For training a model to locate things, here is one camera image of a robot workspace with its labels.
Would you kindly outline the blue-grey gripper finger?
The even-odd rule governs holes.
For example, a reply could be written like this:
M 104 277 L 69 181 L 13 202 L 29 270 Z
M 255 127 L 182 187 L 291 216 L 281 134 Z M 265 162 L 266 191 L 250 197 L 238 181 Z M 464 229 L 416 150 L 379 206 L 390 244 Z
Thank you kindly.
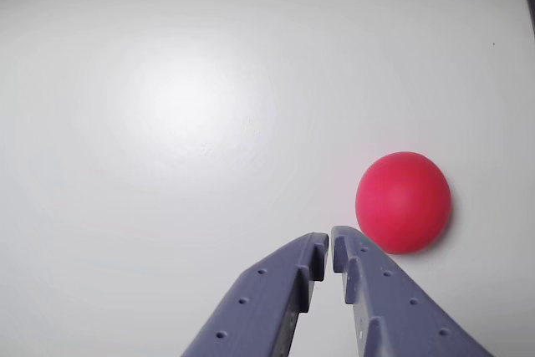
M 243 271 L 183 355 L 287 356 L 328 250 L 329 236 L 311 232 Z
M 331 234 L 360 356 L 490 355 L 362 232 L 335 226 Z

